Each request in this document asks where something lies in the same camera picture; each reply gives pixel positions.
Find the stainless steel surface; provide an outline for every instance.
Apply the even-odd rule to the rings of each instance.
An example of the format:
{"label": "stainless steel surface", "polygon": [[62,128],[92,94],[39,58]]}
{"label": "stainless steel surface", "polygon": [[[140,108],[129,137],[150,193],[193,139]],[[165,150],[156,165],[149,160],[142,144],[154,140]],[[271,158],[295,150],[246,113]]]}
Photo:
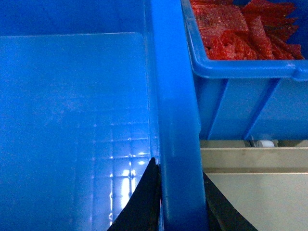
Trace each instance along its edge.
{"label": "stainless steel surface", "polygon": [[259,231],[308,231],[308,148],[203,148],[203,168]]}
{"label": "stainless steel surface", "polygon": [[308,148],[202,148],[204,171],[308,172]]}
{"label": "stainless steel surface", "polygon": [[308,174],[208,174],[259,231],[308,231]]}

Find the blue bin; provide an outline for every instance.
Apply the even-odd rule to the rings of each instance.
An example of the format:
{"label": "blue bin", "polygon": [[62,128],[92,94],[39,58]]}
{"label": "blue bin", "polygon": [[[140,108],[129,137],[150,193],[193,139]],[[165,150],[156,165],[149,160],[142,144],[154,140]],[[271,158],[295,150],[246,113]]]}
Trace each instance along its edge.
{"label": "blue bin", "polygon": [[107,230],[151,157],[161,229],[206,230],[180,2],[5,1],[0,24],[0,230]]}
{"label": "blue bin", "polygon": [[[299,30],[289,43],[308,58],[308,2],[293,1]],[[247,4],[249,0],[235,0]],[[189,0],[182,0],[205,140],[308,139],[308,61],[209,60]]]}

